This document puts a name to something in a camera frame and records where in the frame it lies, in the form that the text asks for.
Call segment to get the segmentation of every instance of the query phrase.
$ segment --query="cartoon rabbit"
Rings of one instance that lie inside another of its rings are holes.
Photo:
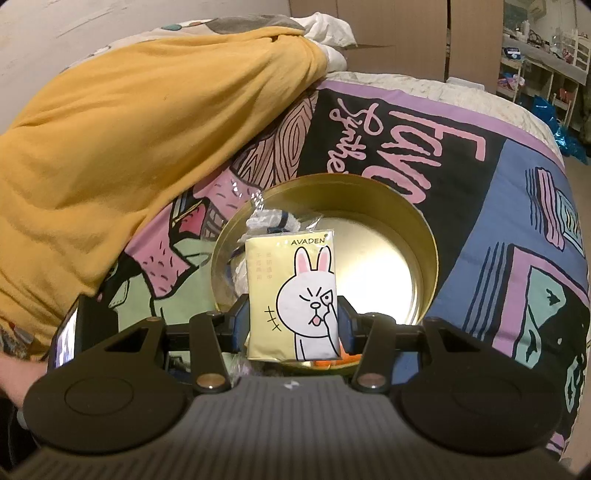
[[[295,333],[295,357],[298,361],[339,358],[339,327],[334,307],[336,279],[330,271],[329,247],[318,253],[318,265],[312,270],[305,247],[295,251],[295,275],[277,294],[277,314]]]

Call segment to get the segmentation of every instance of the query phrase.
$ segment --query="person's hand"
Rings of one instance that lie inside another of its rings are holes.
[[[18,408],[22,408],[31,385],[46,373],[46,362],[19,360],[0,353],[0,390],[4,390]]]

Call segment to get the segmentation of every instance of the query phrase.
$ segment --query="blue plastic bag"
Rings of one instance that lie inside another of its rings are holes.
[[[556,108],[554,108],[554,105],[536,95],[531,112],[550,127],[550,131],[554,135],[554,139],[562,154],[578,158],[581,162],[587,164],[585,149],[575,137],[569,134],[566,127],[560,125],[556,118]]]

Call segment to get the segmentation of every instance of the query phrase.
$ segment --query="yellow tissue packet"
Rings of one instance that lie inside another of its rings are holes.
[[[246,240],[251,304],[248,358],[340,358],[332,230]]]

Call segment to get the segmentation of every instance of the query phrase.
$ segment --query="metal screw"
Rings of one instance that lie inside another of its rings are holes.
[[[386,377],[381,374],[363,374],[357,383],[365,388],[379,388],[386,384]]]
[[[201,388],[213,390],[226,383],[226,378],[220,374],[202,374],[197,377],[196,383]]]

